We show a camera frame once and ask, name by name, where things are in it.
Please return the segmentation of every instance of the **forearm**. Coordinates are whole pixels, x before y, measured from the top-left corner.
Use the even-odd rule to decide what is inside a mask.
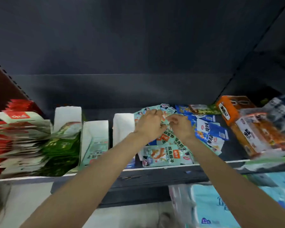
[[[131,158],[146,143],[143,136],[129,134],[49,196],[21,228],[82,227]]]
[[[197,138],[184,142],[242,228],[285,227],[285,210]]]

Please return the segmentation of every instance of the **hand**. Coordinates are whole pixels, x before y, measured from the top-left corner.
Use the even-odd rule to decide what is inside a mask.
[[[186,143],[188,139],[195,139],[194,129],[186,116],[172,114],[166,117],[166,119],[170,122],[170,126],[176,137],[183,143]]]
[[[160,125],[162,116],[163,112],[161,110],[147,110],[137,122],[134,133],[145,137],[146,143],[160,137],[167,129],[165,124],[162,126]]]

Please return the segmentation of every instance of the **floor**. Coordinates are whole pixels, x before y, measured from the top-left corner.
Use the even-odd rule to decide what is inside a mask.
[[[0,214],[0,228],[18,228],[48,197],[52,183],[11,186],[6,211]],[[7,195],[10,186],[3,185]],[[162,212],[173,213],[171,202],[97,209],[84,228],[153,228]]]

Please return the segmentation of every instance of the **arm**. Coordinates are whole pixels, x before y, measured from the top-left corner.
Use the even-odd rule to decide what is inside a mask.
[[[167,119],[175,135],[193,153],[242,228],[285,228],[285,210],[197,139],[185,116],[171,115]]]
[[[165,131],[167,127],[160,126],[162,114],[147,111],[133,133],[49,196],[21,228],[81,228],[131,158]]]

